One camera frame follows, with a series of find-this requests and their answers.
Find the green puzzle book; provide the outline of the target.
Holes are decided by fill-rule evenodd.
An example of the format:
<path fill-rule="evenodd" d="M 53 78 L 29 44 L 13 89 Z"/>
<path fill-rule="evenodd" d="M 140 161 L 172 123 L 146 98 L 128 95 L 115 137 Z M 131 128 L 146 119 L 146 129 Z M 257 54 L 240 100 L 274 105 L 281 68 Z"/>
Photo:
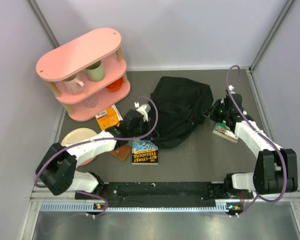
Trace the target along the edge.
<path fill-rule="evenodd" d="M 226 126 L 224 122 L 216 123 L 212 133 L 233 143 L 238 142 L 238 137 Z"/>

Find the black student backpack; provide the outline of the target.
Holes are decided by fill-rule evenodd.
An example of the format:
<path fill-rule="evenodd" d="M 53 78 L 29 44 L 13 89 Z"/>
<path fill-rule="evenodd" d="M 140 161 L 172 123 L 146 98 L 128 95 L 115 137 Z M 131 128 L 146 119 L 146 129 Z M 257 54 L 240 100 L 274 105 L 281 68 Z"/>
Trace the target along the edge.
<path fill-rule="evenodd" d="M 158 111 L 154 131 L 147 136 L 159 149 L 172 149 L 185 141 L 198 125 L 214 98 L 208 84 L 184 77 L 163 76 L 150 96 Z"/>

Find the Treehouse storey paperback book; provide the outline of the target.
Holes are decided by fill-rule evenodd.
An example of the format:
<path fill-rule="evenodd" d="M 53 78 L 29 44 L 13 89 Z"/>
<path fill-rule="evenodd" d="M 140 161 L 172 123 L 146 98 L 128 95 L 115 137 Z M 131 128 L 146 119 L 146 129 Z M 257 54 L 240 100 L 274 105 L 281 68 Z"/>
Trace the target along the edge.
<path fill-rule="evenodd" d="M 133 165 L 159 164 L 159 148 L 150 140 L 133 140 L 131 153 Z"/>

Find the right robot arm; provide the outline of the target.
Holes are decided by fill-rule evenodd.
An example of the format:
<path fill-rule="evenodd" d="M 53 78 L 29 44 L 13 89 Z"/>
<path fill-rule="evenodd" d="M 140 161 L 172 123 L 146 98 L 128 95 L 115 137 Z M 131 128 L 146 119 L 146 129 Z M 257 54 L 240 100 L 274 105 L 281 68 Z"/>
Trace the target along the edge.
<path fill-rule="evenodd" d="M 235 198 L 242 190 L 259 195 L 292 193 L 298 189 L 297 154 L 270 140 L 244 111 L 240 94 L 227 94 L 218 99 L 204 114 L 216 123 L 224 123 L 256 157 L 253 172 L 226 175 L 223 192 Z"/>

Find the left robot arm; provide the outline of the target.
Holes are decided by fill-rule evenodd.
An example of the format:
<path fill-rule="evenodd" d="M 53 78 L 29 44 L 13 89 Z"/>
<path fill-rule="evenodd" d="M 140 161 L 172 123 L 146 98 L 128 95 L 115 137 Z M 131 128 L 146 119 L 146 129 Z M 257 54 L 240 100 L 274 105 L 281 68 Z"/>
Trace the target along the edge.
<path fill-rule="evenodd" d="M 143 104 L 129 110 L 118 124 L 73 145 L 63 146 L 58 142 L 51 145 L 35 172 L 43 186 L 54 196 L 66 191 L 83 191 L 92 198 L 99 198 L 104 191 L 102 180 L 94 173 L 78 172 L 76 168 L 89 159 L 114 151 L 135 137 L 145 135 L 149 131 L 150 109 L 148 104 Z"/>

